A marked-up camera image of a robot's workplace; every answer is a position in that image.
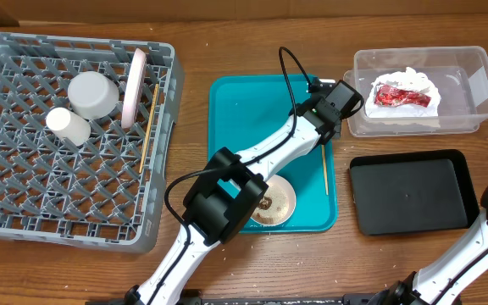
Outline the red foil snack wrapper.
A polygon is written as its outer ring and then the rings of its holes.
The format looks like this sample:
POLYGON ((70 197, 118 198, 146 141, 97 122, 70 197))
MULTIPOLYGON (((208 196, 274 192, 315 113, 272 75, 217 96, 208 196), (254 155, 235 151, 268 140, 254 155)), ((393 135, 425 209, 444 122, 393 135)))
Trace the red foil snack wrapper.
POLYGON ((374 104, 391 108, 414 104, 426 108, 429 106, 430 100, 431 97, 417 91, 408 91, 381 84, 376 90, 374 104))

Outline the large white napkin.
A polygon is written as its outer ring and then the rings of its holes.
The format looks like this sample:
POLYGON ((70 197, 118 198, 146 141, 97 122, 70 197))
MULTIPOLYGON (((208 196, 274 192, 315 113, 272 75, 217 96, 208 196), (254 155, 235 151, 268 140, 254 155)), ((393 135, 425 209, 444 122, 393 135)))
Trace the large white napkin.
POLYGON ((415 69, 407 67, 404 71, 380 75, 371 85, 372 89, 364 105, 366 116, 371 119, 436 117, 438 115, 441 102, 439 89, 423 72, 417 72, 415 69), (391 108, 376 105, 374 98, 376 90, 381 84, 423 93, 431 97, 429 106, 425 108, 414 104, 405 104, 391 108))

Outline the pink bowl with leftovers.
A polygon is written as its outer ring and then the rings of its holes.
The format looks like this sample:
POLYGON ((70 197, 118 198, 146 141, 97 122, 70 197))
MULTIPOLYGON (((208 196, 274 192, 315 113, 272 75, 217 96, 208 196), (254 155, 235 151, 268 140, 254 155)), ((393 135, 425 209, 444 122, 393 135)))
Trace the pink bowl with leftovers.
POLYGON ((265 226, 276 226, 284 224, 293 214, 296 208, 296 193, 288 180, 273 175, 268 181, 269 188, 264 197, 272 199, 272 205, 268 210, 258 207, 252 213, 251 219, 265 226))

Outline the white round plate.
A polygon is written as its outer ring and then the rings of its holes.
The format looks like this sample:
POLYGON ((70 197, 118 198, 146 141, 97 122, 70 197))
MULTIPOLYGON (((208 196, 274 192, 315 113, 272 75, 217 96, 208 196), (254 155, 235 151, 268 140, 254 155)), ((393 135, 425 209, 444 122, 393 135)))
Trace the white round plate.
POLYGON ((123 129, 129 129, 136 121, 138 104, 141 100, 142 86, 145 78, 146 63, 146 54, 137 48, 130 64, 130 71, 125 87, 121 116, 121 127, 123 129))

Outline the grey-green bowl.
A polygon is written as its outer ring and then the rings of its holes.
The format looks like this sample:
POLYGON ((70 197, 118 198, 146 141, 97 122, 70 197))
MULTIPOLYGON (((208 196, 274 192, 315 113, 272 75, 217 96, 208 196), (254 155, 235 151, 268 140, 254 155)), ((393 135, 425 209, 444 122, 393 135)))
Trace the grey-green bowl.
POLYGON ((106 76, 87 71, 69 83, 67 95, 72 109, 84 119, 109 115, 119 101, 118 87, 106 76))

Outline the white paper cup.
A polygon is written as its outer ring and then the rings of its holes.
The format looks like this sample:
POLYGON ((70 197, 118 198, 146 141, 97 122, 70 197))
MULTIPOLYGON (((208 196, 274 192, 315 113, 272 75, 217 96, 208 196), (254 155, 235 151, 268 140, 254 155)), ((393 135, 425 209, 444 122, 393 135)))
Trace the white paper cup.
POLYGON ((76 146, 84 144, 91 135, 89 123, 67 108, 54 108, 46 117, 48 129, 60 140, 68 139, 76 146))

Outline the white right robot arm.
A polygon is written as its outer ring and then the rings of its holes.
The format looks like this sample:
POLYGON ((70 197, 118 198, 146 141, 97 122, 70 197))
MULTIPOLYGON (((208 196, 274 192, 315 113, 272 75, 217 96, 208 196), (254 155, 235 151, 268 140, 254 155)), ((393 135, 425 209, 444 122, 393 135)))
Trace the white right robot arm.
POLYGON ((370 304, 453 304, 460 293, 488 270, 488 186, 478 218, 440 258, 419 272, 376 293, 370 304))

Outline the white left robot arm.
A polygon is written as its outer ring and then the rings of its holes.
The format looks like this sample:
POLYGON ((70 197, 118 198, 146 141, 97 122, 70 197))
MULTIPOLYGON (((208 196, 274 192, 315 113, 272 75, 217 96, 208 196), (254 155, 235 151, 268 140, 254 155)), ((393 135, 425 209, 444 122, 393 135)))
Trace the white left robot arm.
POLYGON ((178 236, 154 274, 130 288, 124 302, 176 304, 186 282, 207 254, 231 240, 251 218, 268 189, 268 180, 293 160, 327 144, 344 119, 364 105, 364 99, 343 80, 308 79, 309 98, 293 102, 287 121, 271 136, 237 153, 220 148, 205 168, 183 175, 194 183, 183 204, 186 211, 169 210, 180 224, 178 236))

